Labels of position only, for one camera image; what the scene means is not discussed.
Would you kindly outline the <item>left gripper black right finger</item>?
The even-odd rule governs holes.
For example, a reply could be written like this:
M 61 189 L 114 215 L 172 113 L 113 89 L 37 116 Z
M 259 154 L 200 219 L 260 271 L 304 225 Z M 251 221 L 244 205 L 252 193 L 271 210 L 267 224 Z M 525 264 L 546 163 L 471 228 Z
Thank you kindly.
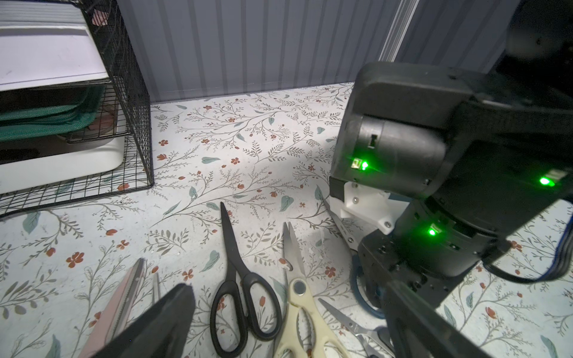
M 392 280 L 383 296 L 396 357 L 487 357 L 405 284 Z

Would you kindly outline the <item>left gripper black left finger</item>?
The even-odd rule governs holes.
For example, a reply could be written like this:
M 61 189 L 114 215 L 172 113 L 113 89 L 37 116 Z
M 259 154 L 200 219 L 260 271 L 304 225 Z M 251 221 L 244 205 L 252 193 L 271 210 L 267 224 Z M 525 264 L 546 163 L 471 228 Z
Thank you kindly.
M 182 357 L 195 312 L 191 285 L 179 283 L 96 357 Z

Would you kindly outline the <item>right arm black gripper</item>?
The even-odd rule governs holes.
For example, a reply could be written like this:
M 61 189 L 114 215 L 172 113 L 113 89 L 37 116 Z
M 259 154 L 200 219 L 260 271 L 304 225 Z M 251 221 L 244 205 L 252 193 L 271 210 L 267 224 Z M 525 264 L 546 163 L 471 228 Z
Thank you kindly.
M 366 298 L 386 312 L 386 285 L 397 280 L 437 308 L 483 260 L 496 261 L 510 242 L 453 216 L 433 198 L 412 201 L 390 234 L 362 239 L 358 257 Z

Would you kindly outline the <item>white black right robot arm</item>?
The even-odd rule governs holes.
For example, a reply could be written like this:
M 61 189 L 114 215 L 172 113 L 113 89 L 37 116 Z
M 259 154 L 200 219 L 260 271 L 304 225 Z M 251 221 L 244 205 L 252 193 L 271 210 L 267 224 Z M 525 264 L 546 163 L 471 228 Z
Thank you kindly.
M 572 3 L 522 1 L 487 73 L 376 62 L 358 73 L 326 207 L 375 226 L 352 252 L 359 305 L 383 318 L 391 280 L 439 306 L 510 236 L 572 199 Z

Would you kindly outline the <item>large black scissors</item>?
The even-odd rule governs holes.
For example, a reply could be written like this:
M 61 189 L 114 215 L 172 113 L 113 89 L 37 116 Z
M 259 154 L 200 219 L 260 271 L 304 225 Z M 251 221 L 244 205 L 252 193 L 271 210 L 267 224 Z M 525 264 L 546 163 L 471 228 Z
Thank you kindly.
M 244 264 L 238 249 L 234 229 L 231 224 L 231 219 L 224 203 L 220 204 L 220 213 L 222 222 L 222 235 L 227 256 L 227 271 L 225 280 L 220 284 L 210 309 L 210 335 L 212 338 L 213 347 L 215 348 L 218 356 L 238 357 L 246 347 L 249 331 L 251 331 L 257 339 L 264 342 L 271 342 L 275 340 L 278 337 L 283 325 L 283 315 L 281 312 L 279 299 L 274 289 L 270 286 L 269 282 L 259 274 L 250 271 L 246 264 Z M 257 318 L 255 301 L 251 294 L 252 287 L 254 285 L 260 285 L 262 288 L 264 288 L 274 306 L 276 324 L 274 329 L 271 331 L 265 331 Z M 216 327 L 217 309 L 219 304 L 222 303 L 222 299 L 226 295 L 231 296 L 233 299 L 239 331 L 239 342 L 237 347 L 232 351 L 227 351 L 221 346 L 217 336 Z

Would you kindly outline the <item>cream kitchen scissors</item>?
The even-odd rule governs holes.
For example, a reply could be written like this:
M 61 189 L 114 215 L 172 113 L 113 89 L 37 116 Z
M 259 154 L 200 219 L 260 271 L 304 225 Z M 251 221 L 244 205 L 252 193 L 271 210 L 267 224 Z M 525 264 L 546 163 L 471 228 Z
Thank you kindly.
M 284 259 L 289 263 L 290 269 L 286 272 L 285 317 L 279 338 L 275 342 L 273 356 L 283 357 L 286 352 L 289 352 L 292 357 L 307 356 L 307 351 L 304 350 L 304 346 L 298 338 L 298 314 L 303 310 L 310 319 L 316 335 L 316 341 L 312 347 L 312 356 L 325 357 L 325 347 L 332 345 L 341 357 L 349 357 L 349 352 L 329 328 L 316 307 L 313 293 L 306 280 L 301 250 L 291 223 L 284 223 L 282 238 Z

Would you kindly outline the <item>small black handled scissors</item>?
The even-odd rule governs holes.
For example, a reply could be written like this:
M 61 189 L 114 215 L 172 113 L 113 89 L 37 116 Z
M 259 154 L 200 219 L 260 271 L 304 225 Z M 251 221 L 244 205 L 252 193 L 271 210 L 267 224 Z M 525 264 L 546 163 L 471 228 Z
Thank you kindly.
M 357 337 L 367 357 L 395 357 L 388 327 L 379 326 L 375 329 L 364 328 L 322 298 L 319 299 L 319 302 L 349 332 Z

